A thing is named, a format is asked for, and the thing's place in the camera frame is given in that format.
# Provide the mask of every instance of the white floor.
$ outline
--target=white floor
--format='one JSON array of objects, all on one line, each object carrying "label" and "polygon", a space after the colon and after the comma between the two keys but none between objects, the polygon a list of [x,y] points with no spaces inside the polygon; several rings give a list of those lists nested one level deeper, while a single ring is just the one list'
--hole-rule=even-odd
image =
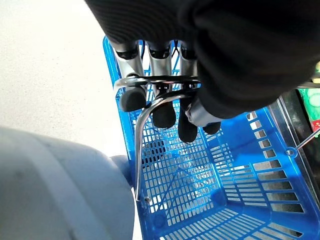
[{"label": "white floor", "polygon": [[83,0],[0,1],[0,29],[0,126],[126,154],[104,33]]}]

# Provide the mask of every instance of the black fabric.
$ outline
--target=black fabric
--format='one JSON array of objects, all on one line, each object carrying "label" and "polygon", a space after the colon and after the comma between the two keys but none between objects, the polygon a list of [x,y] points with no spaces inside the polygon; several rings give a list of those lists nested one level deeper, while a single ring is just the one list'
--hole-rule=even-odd
[{"label": "black fabric", "polygon": [[116,43],[192,43],[206,110],[231,118],[306,82],[320,61],[319,0],[86,0]]}]

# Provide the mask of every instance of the metal rod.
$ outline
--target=metal rod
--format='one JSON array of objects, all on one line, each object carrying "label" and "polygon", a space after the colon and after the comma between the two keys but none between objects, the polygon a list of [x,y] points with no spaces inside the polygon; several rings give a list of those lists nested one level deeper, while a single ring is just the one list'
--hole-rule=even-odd
[{"label": "metal rod", "polygon": [[310,142],[312,139],[314,139],[316,137],[317,134],[320,134],[320,128],[313,132],[310,136],[308,136],[305,140],[303,140],[298,146],[296,146],[296,150],[299,150],[300,148],[302,148],[304,145],[306,145],[308,142]]},{"label": "metal rod", "polygon": [[197,76],[129,76],[120,78],[114,83],[114,94],[118,93],[120,88],[134,87],[146,84],[198,84]]},{"label": "metal rod", "polygon": [[134,131],[134,150],[135,150],[135,200],[140,201],[140,189],[141,189],[141,166],[142,166],[142,142],[143,142],[143,130],[148,117],[151,112],[160,106],[168,102],[172,102],[178,99],[185,99],[193,97],[195,89],[171,91],[162,95],[159,95],[145,109],[141,112],[137,119]]},{"label": "metal rod", "polygon": [[296,87],[296,89],[320,89],[320,83],[305,82]]}]

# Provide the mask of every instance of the gray object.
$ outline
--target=gray object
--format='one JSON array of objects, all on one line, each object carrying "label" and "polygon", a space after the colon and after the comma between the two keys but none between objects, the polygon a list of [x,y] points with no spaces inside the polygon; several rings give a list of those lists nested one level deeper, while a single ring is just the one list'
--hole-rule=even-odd
[{"label": "gray object", "polygon": [[211,123],[223,121],[223,119],[215,117],[207,112],[199,98],[195,98],[189,105],[188,109],[185,111],[185,115],[188,117],[190,123],[198,127],[205,127]]},{"label": "gray object", "polygon": [[132,239],[131,187],[110,158],[6,128],[0,156],[1,240]]}]

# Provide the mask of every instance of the red label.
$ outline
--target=red label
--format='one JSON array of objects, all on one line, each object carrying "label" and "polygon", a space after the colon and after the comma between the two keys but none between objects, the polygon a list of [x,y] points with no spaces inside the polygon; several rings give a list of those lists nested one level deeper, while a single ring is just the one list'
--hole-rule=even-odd
[{"label": "red label", "polygon": [[311,123],[312,126],[312,130],[313,132],[317,131],[318,129],[320,129],[320,119],[315,120]]}]

